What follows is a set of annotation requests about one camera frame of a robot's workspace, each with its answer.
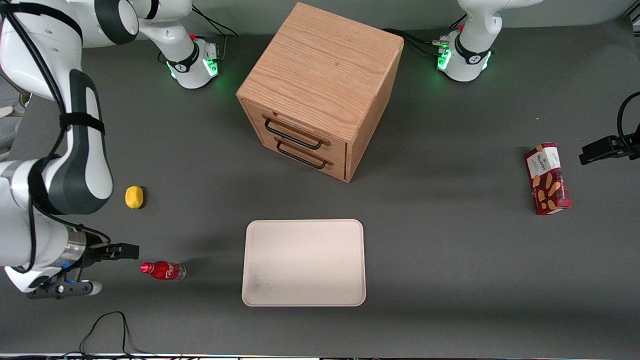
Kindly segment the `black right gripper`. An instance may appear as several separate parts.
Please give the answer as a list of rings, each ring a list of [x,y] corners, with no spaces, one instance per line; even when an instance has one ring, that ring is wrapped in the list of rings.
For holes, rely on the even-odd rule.
[[[138,260],[139,256],[140,247],[135,244],[100,242],[85,248],[85,252],[80,258],[80,265],[93,265],[101,261],[119,259]]]

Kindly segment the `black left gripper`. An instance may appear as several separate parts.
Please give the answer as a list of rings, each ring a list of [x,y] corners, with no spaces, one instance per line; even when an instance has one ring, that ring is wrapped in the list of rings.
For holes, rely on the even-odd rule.
[[[591,145],[583,146],[579,161],[583,166],[592,162],[611,158],[615,152],[629,160],[640,159],[640,135],[605,136]]]

